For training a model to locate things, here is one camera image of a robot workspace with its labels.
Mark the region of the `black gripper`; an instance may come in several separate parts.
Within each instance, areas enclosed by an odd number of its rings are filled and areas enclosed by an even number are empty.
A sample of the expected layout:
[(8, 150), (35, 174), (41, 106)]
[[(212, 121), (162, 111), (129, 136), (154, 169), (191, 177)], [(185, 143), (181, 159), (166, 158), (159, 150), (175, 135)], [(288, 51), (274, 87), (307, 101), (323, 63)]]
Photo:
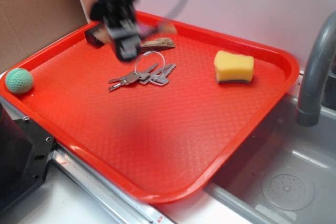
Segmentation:
[(103, 31), (96, 37), (110, 44), (117, 59), (123, 62), (134, 60), (140, 53), (140, 44), (155, 33), (176, 32), (172, 24), (161, 23), (154, 27), (140, 28), (135, 16), (135, 0), (96, 0), (90, 19), (102, 23)]

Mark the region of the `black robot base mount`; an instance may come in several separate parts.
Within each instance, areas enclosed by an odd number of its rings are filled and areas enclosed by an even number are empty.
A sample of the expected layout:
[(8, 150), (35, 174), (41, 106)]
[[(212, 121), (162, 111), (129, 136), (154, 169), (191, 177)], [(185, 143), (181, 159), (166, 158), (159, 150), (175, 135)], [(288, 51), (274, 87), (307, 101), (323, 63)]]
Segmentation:
[(34, 120), (13, 120), (1, 106), (1, 215), (45, 182), (54, 146)]

